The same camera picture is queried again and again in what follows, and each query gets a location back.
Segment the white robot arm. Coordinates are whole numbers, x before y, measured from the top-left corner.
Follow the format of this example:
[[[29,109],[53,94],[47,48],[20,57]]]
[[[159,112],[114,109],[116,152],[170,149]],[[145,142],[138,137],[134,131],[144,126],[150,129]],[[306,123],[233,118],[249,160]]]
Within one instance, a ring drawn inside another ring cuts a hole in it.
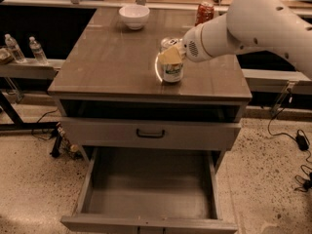
[[[162,64],[224,55],[273,53],[312,79],[311,24],[280,0],[233,0],[227,12],[189,29],[158,55]]]

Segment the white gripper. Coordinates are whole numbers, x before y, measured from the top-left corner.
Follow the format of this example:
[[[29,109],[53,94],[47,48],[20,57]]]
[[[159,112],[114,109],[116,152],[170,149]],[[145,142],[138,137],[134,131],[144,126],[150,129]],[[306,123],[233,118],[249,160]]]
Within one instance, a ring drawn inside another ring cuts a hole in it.
[[[227,29],[226,15],[200,23],[186,32],[182,38],[185,55],[194,62],[234,55],[240,51],[241,42]],[[158,55],[161,64],[178,64],[182,57],[176,46]]]

